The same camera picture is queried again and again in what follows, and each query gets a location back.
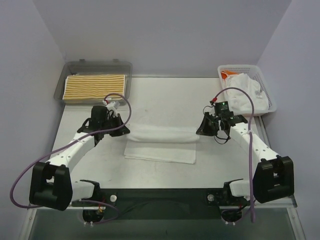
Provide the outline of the aluminium frame rail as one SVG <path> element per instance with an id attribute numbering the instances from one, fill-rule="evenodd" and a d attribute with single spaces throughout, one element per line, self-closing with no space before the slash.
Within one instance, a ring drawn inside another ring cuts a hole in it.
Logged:
<path id="1" fill-rule="evenodd" d="M 298 133 L 292 132 L 289 126 L 285 126 L 284 128 L 274 126 L 270 121 L 264 121 L 261 116 L 255 117 L 254 120 L 258 134 L 264 142 L 277 153 L 292 158 L 294 166 L 295 194 L 272 201 L 269 205 L 272 207 L 296 208 L 298 207 L 297 199 L 300 198 L 299 194 L 301 190 L 299 181 L 302 179 L 300 136 Z"/>

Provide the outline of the clear grey plastic container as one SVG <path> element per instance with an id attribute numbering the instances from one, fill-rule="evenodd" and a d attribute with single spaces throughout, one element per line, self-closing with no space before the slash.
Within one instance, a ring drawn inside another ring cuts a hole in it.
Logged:
<path id="1" fill-rule="evenodd" d="M 66 105 L 101 105 L 110 94 L 112 100 L 124 104 L 117 94 L 129 98 L 132 70 L 128 61 L 69 61 L 63 66 L 53 97 Z"/>

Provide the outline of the plain white towel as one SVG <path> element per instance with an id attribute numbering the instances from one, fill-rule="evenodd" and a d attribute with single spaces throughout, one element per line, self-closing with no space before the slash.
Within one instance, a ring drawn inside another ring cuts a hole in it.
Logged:
<path id="1" fill-rule="evenodd" d="M 200 136 L 195 127 L 130 124 L 124 150 L 126 159 L 194 164 Z"/>

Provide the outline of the orange cloth in basket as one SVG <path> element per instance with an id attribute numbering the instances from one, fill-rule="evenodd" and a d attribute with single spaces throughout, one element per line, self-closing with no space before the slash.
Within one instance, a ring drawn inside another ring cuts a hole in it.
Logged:
<path id="1" fill-rule="evenodd" d="M 231 71 L 228 71 L 228 70 L 221 70 L 220 74 L 221 74 L 221 78 L 222 78 L 223 81 L 225 81 L 226 78 L 228 78 L 230 75 L 233 75 L 233 73 Z"/>

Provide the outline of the white towel in basket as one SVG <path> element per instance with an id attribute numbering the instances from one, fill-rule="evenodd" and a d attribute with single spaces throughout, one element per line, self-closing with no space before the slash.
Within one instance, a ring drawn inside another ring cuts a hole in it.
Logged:
<path id="1" fill-rule="evenodd" d="M 266 93 L 261 89 L 261 85 L 248 76 L 246 73 L 235 73 L 226 78 L 225 88 L 237 88 L 247 93 L 254 105 L 254 112 L 267 111 L 269 109 L 269 101 Z M 229 105 L 235 111 L 252 112 L 252 105 L 248 97 L 236 89 L 228 89 L 225 91 L 229 101 Z"/>

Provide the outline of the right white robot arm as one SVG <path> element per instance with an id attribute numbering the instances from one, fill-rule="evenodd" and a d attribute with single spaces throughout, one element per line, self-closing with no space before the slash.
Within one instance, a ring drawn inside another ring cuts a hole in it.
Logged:
<path id="1" fill-rule="evenodd" d="M 233 197 L 252 197 L 259 203 L 290 197 L 295 192 L 294 164 L 290 157 L 280 156 L 253 132 L 242 115 L 215 116 L 204 113 L 197 135 L 217 137 L 224 131 L 249 156 L 248 180 L 237 179 L 227 183 Z"/>

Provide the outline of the white plastic basket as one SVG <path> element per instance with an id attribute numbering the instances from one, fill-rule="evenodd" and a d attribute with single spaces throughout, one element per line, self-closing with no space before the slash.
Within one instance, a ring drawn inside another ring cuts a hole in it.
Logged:
<path id="1" fill-rule="evenodd" d="M 253 102 L 255 116 L 262 116 L 277 110 L 274 97 L 258 66 L 228 64 L 220 65 L 217 71 L 223 89 L 230 87 L 240 89 L 229 89 L 223 92 L 230 110 L 235 114 L 244 116 L 251 115 L 252 106 L 246 94 L 250 96 Z"/>

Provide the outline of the yellow white striped towel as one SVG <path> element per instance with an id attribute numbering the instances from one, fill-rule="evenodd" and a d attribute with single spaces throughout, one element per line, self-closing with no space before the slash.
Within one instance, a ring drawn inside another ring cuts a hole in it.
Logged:
<path id="1" fill-rule="evenodd" d="M 126 76 L 123 74 L 69 75 L 64 84 L 64 101 L 103 100 L 106 96 L 119 99 L 124 95 Z"/>

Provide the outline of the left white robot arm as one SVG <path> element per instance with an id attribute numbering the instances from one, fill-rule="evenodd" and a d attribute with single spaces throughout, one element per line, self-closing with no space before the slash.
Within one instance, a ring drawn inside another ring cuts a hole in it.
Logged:
<path id="1" fill-rule="evenodd" d="M 29 202 L 33 205 L 64 211 L 80 200 L 100 201 L 100 184 L 86 179 L 72 179 L 71 172 L 80 160 L 104 138 L 130 133 L 117 113 L 119 103 L 95 105 L 91 115 L 77 130 L 69 146 L 46 162 L 32 168 Z"/>

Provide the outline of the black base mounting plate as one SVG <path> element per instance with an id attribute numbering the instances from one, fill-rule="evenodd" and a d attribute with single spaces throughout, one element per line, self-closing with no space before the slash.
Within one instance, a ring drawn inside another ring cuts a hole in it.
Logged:
<path id="1" fill-rule="evenodd" d="M 235 197 L 227 188 L 102 188 L 90 198 L 114 206 L 158 201 L 203 203 L 206 206 L 244 206 L 247 196 Z"/>

